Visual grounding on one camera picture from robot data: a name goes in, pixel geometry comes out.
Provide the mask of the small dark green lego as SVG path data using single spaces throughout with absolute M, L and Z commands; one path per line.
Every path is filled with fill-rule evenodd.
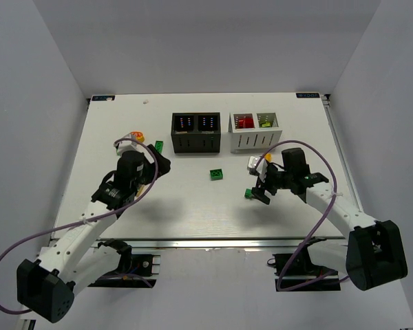
M 253 198 L 253 194 L 252 194 L 250 188 L 247 188 L 247 189 L 245 190 L 244 197 L 245 197 L 246 199 L 252 199 L 252 198 Z

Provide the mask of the red rounded lego block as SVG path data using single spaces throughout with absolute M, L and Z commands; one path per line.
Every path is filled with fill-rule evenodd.
M 253 129 L 255 127 L 252 117 L 243 117 L 236 120 L 236 129 Z

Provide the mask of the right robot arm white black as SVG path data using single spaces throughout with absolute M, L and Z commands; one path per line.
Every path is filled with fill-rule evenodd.
M 346 240 L 331 243 L 309 233 L 279 272 L 283 278 L 296 259 L 345 274 L 352 284 L 366 291 L 408 275 L 399 227 L 391 220 L 379 221 L 350 203 L 335 188 L 334 180 L 312 173 L 301 148 L 282 151 L 283 165 L 263 157 L 250 157 L 247 169 L 257 178 L 251 189 L 254 199 L 269 204 L 278 190 L 288 190 L 329 220 Z

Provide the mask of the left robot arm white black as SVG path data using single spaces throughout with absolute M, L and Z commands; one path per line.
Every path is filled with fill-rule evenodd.
M 153 145 L 150 162 L 144 153 L 125 151 L 116 170 L 104 176 L 80 223 L 69 229 L 37 260 L 24 260 L 17 268 L 17 300 L 51 323 L 61 320 L 76 296 L 88 285 L 111 273 L 122 276 L 133 266 L 131 246 L 119 239 L 98 243 L 91 256 L 87 251 L 113 225 L 125 208 L 139 197 L 143 186 L 151 186 L 171 169 L 169 159 Z

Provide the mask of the dark green long lego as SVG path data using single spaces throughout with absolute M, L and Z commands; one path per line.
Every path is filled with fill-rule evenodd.
M 164 142 L 163 142 L 163 141 L 160 141 L 160 140 L 156 140 L 156 141 L 155 141 L 154 147 L 155 147 L 155 149 L 157 150 L 157 152 L 162 153 L 162 151 L 163 151 L 163 146 L 164 146 Z

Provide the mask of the yellow round flower lego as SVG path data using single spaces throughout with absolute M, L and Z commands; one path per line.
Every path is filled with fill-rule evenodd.
M 140 131 L 132 131 L 132 132 L 131 132 L 131 136 L 132 136 L 135 140 L 137 140 L 137 141 L 139 141 L 139 142 L 144 142 L 144 141 L 145 141 L 145 136 L 144 136 L 144 134 L 143 134 L 142 132 L 140 132 Z

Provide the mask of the white two-compartment container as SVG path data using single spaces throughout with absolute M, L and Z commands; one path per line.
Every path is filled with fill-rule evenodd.
M 243 117 L 252 117 L 255 127 L 253 129 L 236 129 L 236 120 Z M 259 120 L 267 117 L 272 127 L 260 128 Z M 275 112 L 258 113 L 230 113 L 229 133 L 231 134 L 231 152 L 237 153 L 250 149 L 268 149 L 279 142 L 282 129 Z

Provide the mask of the black two-compartment container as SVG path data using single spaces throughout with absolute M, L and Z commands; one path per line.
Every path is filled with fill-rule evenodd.
M 208 113 L 173 113 L 171 140 L 174 153 L 219 153 L 221 115 Z

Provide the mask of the dark green 2x2 lego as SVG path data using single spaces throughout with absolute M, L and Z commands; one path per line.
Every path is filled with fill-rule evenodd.
M 213 169 L 209 171 L 211 181 L 217 181 L 223 179 L 223 171 L 221 168 Z

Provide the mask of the blue label left corner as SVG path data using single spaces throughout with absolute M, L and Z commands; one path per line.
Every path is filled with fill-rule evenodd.
M 115 100 L 115 95 L 99 95 L 99 96 L 92 96 L 92 102 L 107 102 Z

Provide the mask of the blue label corner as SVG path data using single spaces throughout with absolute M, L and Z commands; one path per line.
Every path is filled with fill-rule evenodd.
M 295 95 L 297 98 L 320 98 L 319 93 L 315 92 L 297 92 Z
M 99 96 L 92 96 L 92 102 L 107 102 L 115 100 L 115 95 L 99 95 Z

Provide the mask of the blue label right corner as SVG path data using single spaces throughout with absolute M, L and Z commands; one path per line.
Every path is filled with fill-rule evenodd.
M 320 98 L 319 93 L 315 92 L 297 92 L 295 95 L 297 98 Z

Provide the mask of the aluminium table front rail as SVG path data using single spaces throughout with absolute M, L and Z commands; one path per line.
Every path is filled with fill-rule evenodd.
M 133 249 L 220 249 L 220 248 L 293 248 L 298 246 L 304 238 L 252 238 L 252 239 L 128 239 L 120 238 Z

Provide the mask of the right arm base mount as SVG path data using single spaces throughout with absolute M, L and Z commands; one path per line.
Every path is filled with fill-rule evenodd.
M 339 292 L 341 284 L 338 272 L 324 266 L 313 265 L 306 254 L 300 254 L 286 270 L 284 277 L 276 291 L 308 283 L 314 278 L 329 275 L 318 282 L 292 289 L 292 292 Z

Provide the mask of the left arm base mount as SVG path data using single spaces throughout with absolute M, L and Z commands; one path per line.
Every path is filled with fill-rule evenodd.
M 155 286 L 155 277 L 160 271 L 160 255 L 135 253 L 132 246 L 119 239 L 100 241 L 99 248 L 115 251 L 115 257 L 119 257 L 118 264 L 89 287 L 151 289 Z

